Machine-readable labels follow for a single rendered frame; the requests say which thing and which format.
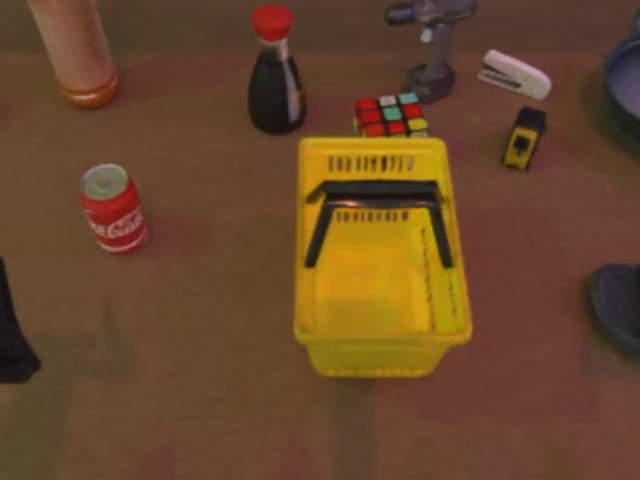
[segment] power drill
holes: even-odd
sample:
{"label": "power drill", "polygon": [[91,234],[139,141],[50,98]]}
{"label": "power drill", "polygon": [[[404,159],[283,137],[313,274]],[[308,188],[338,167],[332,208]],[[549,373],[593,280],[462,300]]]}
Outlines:
{"label": "power drill", "polygon": [[411,0],[385,11],[388,25],[420,23],[423,26],[420,40],[429,44],[427,63],[409,69],[405,81],[405,87],[422,103],[431,103],[451,93],[455,72],[447,57],[453,25],[475,12],[475,0]]}

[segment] drill chuck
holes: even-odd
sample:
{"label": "drill chuck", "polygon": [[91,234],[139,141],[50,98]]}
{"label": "drill chuck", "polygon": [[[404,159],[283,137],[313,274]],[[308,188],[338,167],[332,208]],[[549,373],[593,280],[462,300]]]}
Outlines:
{"label": "drill chuck", "polygon": [[416,20],[416,10],[410,2],[396,3],[384,12],[384,20],[388,25],[405,25]]}

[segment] orange bottle base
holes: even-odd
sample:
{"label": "orange bottle base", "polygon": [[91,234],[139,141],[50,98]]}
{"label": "orange bottle base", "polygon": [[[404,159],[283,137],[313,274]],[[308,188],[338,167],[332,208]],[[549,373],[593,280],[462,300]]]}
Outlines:
{"label": "orange bottle base", "polygon": [[104,107],[111,103],[118,92],[118,74],[105,84],[92,90],[68,90],[60,86],[60,92],[64,98],[72,105],[83,109],[94,109]]}

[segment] white stapler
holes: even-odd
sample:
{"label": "white stapler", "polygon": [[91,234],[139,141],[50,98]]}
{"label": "white stapler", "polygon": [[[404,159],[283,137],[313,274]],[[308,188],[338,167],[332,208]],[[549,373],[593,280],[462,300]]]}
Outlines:
{"label": "white stapler", "polygon": [[478,79],[536,100],[544,100],[552,85],[537,68],[497,50],[489,50],[484,56]]}

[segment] red bottle cap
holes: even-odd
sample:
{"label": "red bottle cap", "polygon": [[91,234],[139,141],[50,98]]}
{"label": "red bottle cap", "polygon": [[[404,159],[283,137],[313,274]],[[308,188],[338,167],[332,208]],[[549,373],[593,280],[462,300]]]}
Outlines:
{"label": "red bottle cap", "polygon": [[267,42],[277,42],[289,35],[293,13],[282,5],[263,5],[253,11],[251,22],[258,37]]}

